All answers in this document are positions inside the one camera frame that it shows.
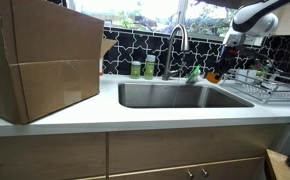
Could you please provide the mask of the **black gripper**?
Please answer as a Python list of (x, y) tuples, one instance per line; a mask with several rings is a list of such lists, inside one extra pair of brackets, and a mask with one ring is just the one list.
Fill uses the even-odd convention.
[(244, 50), (243, 46), (229, 46), (223, 45), (220, 57), (216, 62), (216, 76), (217, 82), (222, 80), (223, 74), (229, 71), (234, 66), (234, 60), (241, 51)]

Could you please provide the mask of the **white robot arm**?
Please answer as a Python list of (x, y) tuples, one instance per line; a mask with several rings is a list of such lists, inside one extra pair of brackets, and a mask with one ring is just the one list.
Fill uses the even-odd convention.
[(218, 83), (232, 67), (231, 60), (238, 54), (238, 48), (243, 46), (246, 36), (263, 37), (274, 32), (279, 20), (273, 11), (289, 3), (290, 0), (258, 0), (241, 6), (230, 22), (215, 71), (208, 73), (206, 78)]

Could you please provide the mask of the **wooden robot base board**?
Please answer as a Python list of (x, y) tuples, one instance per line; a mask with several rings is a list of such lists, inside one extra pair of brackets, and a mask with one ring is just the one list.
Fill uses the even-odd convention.
[(266, 180), (290, 180), (290, 167), (286, 160), (285, 155), (267, 149), (264, 162)]

